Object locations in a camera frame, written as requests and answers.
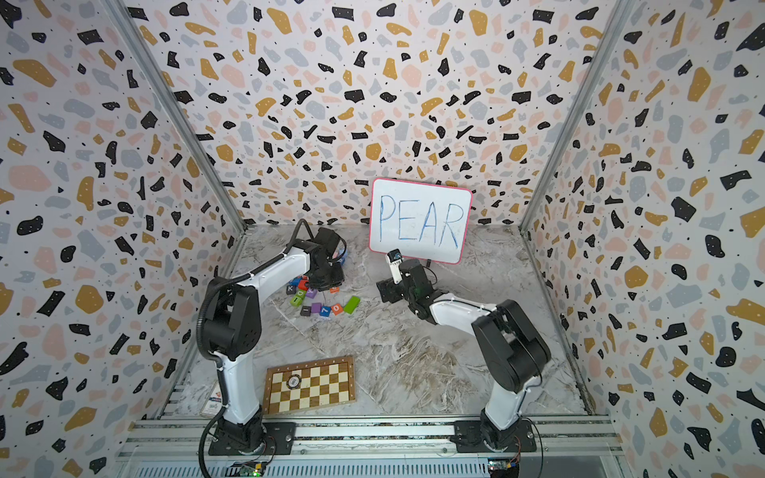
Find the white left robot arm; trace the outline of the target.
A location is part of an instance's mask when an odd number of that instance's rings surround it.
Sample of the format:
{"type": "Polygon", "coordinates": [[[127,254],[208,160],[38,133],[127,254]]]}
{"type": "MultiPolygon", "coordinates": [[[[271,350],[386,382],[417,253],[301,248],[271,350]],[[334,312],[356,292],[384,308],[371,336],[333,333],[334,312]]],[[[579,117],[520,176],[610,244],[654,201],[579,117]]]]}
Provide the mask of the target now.
{"type": "Polygon", "coordinates": [[[263,407],[255,394],[253,358],[263,333],[261,309],[275,292],[296,278],[328,291],[344,281],[342,261],[347,242],[334,230],[321,227],[306,239],[298,237],[301,220],[285,248],[253,270],[233,278],[215,278],[207,286],[199,309],[195,338],[199,354],[213,362],[221,391],[216,437],[243,450],[264,441],[263,407]]]}

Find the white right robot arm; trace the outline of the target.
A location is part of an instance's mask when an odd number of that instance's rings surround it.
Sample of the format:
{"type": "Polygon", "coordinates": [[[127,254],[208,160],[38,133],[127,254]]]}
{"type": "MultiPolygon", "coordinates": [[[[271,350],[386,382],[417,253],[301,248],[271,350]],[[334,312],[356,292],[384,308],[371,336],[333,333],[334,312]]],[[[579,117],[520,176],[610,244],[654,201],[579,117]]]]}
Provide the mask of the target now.
{"type": "Polygon", "coordinates": [[[454,424],[450,440],[457,451],[534,451],[525,443],[530,428],[522,424],[522,406],[529,390],[541,386],[551,352],[521,306],[514,300],[483,305],[440,290],[420,260],[404,259],[398,249],[386,262],[392,277],[377,283],[382,301],[404,301],[420,320],[472,336],[491,374],[491,394],[478,420],[454,424]]]}

